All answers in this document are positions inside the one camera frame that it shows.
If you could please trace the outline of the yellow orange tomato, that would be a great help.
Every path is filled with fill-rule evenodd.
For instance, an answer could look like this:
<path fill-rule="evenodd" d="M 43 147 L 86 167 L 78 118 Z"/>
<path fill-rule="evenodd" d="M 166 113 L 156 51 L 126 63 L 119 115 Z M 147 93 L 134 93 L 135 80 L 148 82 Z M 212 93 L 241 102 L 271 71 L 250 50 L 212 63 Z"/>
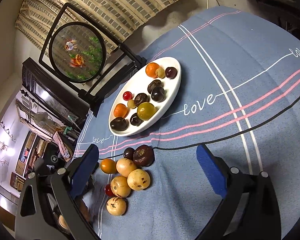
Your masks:
<path fill-rule="evenodd" d="M 100 163 L 100 168 L 106 174 L 115 174 L 117 172 L 116 162 L 112 159 L 103 159 Z"/>

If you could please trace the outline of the striped pepino melon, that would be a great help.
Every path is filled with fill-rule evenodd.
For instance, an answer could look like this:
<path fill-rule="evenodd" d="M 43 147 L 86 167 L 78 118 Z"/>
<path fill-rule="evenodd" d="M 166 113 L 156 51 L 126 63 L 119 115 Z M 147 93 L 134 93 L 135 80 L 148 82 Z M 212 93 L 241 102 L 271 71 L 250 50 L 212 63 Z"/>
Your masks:
<path fill-rule="evenodd" d="M 126 198 L 131 193 L 131 188 L 128 186 L 127 178 L 124 176 L 116 176 L 110 183 L 110 188 L 115 196 Z"/>
<path fill-rule="evenodd" d="M 142 169 L 136 169 L 130 172 L 127 177 L 127 184 L 134 191 L 144 190 L 149 187 L 150 183 L 150 175 Z"/>

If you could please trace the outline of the pale peach melon fruit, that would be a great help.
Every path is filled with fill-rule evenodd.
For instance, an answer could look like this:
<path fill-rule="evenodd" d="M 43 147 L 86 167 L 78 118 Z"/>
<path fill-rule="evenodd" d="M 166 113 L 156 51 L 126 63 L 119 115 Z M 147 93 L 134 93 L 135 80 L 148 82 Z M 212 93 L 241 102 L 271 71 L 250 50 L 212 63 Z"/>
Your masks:
<path fill-rule="evenodd" d="M 119 174 L 124 177 L 128 177 L 128 175 L 136 170 L 138 167 L 134 164 L 134 162 L 127 158 L 121 158 L 116 162 L 116 169 Z"/>

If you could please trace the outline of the pale yellow round fruit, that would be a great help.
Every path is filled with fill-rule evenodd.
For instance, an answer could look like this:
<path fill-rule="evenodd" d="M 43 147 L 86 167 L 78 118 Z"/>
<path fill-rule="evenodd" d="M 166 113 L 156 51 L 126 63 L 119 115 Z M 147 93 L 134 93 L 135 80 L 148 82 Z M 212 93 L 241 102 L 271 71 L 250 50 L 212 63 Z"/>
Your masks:
<path fill-rule="evenodd" d="M 124 215 L 127 210 L 127 203 L 119 197 L 110 198 L 106 204 L 107 211 L 113 216 Z"/>

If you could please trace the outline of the dark oblong fruit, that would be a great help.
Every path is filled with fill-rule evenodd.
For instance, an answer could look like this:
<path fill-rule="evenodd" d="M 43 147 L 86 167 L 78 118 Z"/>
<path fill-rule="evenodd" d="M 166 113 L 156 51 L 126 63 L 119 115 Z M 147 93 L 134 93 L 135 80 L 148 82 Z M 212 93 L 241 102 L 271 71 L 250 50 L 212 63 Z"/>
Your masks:
<path fill-rule="evenodd" d="M 110 122 L 110 128 L 114 131 L 125 131 L 129 126 L 127 120 L 123 117 L 117 117 Z"/>

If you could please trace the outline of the small orange mandarin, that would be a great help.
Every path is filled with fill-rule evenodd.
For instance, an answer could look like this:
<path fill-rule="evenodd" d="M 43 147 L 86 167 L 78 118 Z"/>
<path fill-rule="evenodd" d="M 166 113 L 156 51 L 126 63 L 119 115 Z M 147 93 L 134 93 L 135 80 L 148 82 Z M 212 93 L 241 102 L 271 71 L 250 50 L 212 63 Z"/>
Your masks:
<path fill-rule="evenodd" d="M 122 103 L 118 103 L 115 108 L 114 108 L 114 111 L 113 111 L 113 115 L 115 118 L 125 118 L 128 114 L 128 107 Z"/>

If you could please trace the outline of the green yellow tomato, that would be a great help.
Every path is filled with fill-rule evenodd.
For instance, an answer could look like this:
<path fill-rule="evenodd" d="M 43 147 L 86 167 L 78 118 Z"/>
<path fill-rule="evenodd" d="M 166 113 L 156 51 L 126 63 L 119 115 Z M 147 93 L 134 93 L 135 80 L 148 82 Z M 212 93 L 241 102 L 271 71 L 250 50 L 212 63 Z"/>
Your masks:
<path fill-rule="evenodd" d="M 150 102 L 141 103 L 137 109 L 137 115 L 143 121 L 149 120 L 155 113 L 155 106 Z"/>

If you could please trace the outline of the dark purple plum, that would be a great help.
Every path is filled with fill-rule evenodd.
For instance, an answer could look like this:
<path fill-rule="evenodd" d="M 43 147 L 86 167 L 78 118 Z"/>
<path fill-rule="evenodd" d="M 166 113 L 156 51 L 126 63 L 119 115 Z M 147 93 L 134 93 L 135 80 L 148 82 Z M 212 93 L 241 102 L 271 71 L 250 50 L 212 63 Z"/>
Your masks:
<path fill-rule="evenodd" d="M 153 88 L 151 99 L 155 102 L 163 102 L 165 100 L 165 90 L 163 87 L 157 86 Z"/>

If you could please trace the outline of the dark brown passion fruit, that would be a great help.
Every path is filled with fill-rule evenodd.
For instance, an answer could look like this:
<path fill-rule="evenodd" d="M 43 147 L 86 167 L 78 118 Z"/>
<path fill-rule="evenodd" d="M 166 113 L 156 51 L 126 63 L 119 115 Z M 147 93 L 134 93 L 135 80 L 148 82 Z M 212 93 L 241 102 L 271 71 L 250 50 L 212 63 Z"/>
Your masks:
<path fill-rule="evenodd" d="M 134 104 L 136 107 L 138 107 L 140 104 L 144 102 L 149 102 L 149 96 L 146 93 L 139 93 L 135 98 L 134 98 Z"/>

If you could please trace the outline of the dark round plum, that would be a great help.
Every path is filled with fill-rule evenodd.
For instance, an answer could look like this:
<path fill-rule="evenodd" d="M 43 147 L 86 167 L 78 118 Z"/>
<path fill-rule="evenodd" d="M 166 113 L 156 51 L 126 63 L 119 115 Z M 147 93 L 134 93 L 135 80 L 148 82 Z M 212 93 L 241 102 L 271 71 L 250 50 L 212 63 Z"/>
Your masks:
<path fill-rule="evenodd" d="M 178 71 L 174 67 L 167 67 L 165 69 L 165 75 L 168 79 L 174 79 L 178 74 Z"/>

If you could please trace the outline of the small yellow green fruit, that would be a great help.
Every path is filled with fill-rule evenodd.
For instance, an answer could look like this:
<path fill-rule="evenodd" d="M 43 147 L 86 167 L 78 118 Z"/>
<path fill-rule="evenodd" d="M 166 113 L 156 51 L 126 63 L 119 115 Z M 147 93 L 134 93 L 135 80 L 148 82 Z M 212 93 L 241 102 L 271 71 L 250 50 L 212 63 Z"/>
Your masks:
<path fill-rule="evenodd" d="M 155 70 L 155 74 L 156 74 L 156 76 L 158 77 L 158 78 L 160 78 L 160 79 L 163 79 L 163 78 L 165 78 L 165 70 L 163 69 L 163 68 L 161 68 L 161 67 L 159 67 L 159 68 L 157 68 L 156 70 Z"/>

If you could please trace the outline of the large orange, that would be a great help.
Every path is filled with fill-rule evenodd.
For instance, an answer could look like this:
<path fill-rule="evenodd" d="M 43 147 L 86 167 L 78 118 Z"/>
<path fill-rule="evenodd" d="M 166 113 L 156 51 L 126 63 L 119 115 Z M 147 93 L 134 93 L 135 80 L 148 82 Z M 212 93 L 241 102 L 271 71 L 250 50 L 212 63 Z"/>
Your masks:
<path fill-rule="evenodd" d="M 159 68 L 160 68 L 160 66 L 155 62 L 151 62 L 151 63 L 147 64 L 146 69 L 145 69 L 146 75 L 149 77 L 152 77 L 152 78 L 158 77 L 156 74 L 156 71 Z"/>

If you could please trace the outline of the red tomato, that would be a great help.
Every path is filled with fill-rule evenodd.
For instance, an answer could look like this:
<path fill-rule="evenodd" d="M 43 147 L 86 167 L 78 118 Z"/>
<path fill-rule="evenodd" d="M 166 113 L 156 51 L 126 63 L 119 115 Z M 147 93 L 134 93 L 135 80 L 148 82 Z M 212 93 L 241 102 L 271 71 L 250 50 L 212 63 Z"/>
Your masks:
<path fill-rule="evenodd" d="M 133 94 L 130 91 L 126 91 L 123 93 L 123 100 L 129 101 L 133 99 Z"/>

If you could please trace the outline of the dark wooden cabinet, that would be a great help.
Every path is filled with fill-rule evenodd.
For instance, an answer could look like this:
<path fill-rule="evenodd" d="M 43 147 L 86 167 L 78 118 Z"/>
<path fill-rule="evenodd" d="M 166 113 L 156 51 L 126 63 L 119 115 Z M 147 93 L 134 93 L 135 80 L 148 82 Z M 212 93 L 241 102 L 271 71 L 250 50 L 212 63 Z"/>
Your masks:
<path fill-rule="evenodd" d="M 63 123 L 82 122 L 86 119 L 88 106 L 30 57 L 23 62 L 22 84 L 40 104 Z"/>

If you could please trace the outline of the round goldfish screen black stand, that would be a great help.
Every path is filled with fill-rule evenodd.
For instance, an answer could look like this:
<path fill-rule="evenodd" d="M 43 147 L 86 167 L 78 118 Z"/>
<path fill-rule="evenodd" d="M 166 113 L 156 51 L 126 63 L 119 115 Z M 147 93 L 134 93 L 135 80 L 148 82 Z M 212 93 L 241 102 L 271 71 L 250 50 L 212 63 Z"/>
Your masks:
<path fill-rule="evenodd" d="M 109 67 L 105 38 L 122 53 Z M 94 114 L 114 87 L 147 62 L 71 3 L 57 14 L 38 61 L 76 91 Z"/>

